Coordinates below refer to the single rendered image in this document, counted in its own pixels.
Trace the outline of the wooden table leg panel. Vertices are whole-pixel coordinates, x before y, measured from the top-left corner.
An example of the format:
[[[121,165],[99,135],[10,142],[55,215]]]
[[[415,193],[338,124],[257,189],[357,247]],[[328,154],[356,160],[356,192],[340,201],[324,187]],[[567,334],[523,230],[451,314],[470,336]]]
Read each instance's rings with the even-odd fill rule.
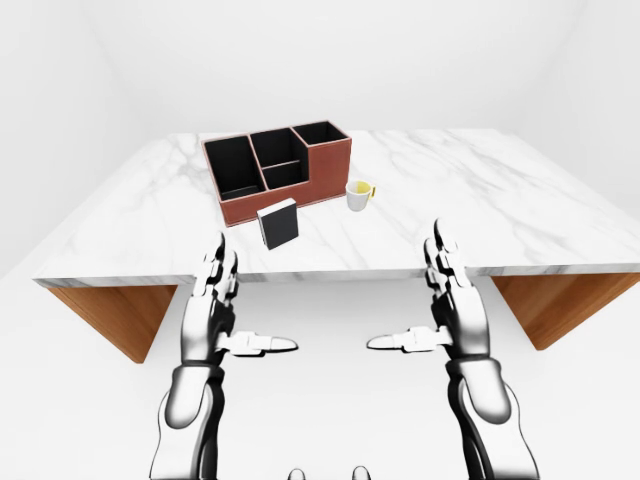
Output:
[[[49,288],[135,363],[143,363],[176,285]]]
[[[640,273],[494,276],[534,347],[544,350],[640,282]]]

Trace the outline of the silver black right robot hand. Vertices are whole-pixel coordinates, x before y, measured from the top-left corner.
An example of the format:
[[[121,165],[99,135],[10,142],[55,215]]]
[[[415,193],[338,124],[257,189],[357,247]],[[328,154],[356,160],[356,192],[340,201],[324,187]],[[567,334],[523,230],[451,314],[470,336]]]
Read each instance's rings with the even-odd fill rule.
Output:
[[[367,342],[373,350],[401,350],[405,353],[446,348],[452,359],[487,356],[489,327],[479,291],[466,274],[459,246],[447,222],[436,219],[433,235],[424,242],[425,279],[433,290],[431,312],[435,330],[411,327],[403,333],[374,337]]]

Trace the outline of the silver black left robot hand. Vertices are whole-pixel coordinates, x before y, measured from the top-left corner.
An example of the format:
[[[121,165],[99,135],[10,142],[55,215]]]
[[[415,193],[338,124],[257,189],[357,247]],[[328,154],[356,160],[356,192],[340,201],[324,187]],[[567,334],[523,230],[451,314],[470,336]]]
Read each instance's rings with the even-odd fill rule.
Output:
[[[237,357],[259,357],[298,348],[291,339],[233,331],[232,301],[239,289],[237,269],[236,252],[225,246],[224,234],[218,233],[196,272],[183,315],[181,360],[184,364],[218,365],[227,353]]]

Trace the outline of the red-brown desk caddy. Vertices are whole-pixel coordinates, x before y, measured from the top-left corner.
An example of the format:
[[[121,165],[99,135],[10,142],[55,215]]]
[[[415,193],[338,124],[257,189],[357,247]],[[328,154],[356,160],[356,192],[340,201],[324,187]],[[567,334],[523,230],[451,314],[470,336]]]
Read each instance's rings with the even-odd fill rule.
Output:
[[[287,198],[305,206],[344,195],[351,147],[329,121],[202,142],[228,227]]]

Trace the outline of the black book with white pages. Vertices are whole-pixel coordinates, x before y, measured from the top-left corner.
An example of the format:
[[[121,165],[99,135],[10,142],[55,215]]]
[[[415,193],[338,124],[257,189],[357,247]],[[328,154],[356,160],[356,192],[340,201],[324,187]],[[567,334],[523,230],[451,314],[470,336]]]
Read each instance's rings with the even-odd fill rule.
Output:
[[[269,250],[299,235],[297,203],[287,198],[257,211],[263,242]]]

